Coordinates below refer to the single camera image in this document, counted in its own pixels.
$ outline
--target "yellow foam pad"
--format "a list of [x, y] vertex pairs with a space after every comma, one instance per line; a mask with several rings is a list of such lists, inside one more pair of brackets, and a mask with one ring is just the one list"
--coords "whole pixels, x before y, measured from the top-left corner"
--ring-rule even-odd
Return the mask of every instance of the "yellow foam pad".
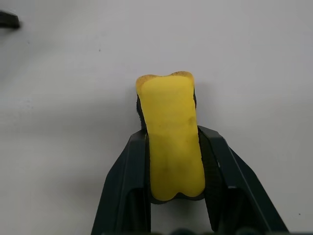
[[136, 90], [149, 135], [153, 197], [168, 201], [179, 192], [199, 196], [205, 179], [192, 74], [145, 75], [137, 79]]

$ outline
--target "yellow pad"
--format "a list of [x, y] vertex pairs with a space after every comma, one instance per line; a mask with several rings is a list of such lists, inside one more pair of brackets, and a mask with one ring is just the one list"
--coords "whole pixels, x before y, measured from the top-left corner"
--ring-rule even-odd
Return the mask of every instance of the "yellow pad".
[[199, 196], [205, 179], [192, 74], [145, 75], [137, 79], [136, 89], [149, 135], [153, 197], [168, 201], [179, 192]]

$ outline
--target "white background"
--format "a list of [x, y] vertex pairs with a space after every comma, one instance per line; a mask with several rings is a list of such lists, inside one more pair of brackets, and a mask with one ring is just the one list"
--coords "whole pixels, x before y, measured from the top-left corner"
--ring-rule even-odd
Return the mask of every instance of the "white background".
[[[313, 1], [0, 0], [0, 233], [86, 235], [140, 129], [135, 80], [190, 71], [198, 123], [313, 231]], [[204, 202], [152, 207], [154, 231], [210, 226]]]

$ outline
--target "white surface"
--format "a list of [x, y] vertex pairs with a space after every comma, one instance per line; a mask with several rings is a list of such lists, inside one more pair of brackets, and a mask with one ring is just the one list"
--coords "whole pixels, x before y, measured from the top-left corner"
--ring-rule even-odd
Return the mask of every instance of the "white surface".
[[[313, 231], [313, 1], [0, 0], [0, 233], [89, 234], [139, 129], [134, 83], [193, 73], [199, 124], [258, 175], [291, 231]], [[209, 230], [204, 202], [153, 230]]]

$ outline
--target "dark object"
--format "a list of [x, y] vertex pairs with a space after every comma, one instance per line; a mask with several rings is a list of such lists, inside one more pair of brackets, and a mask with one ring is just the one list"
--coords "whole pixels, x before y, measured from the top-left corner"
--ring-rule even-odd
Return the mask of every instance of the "dark object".
[[[218, 132], [198, 126], [206, 179], [204, 199], [213, 231], [285, 232], [260, 181]], [[149, 138], [133, 134], [109, 171], [91, 234], [151, 231]]]
[[19, 18], [11, 13], [0, 11], [0, 28], [19, 28]]

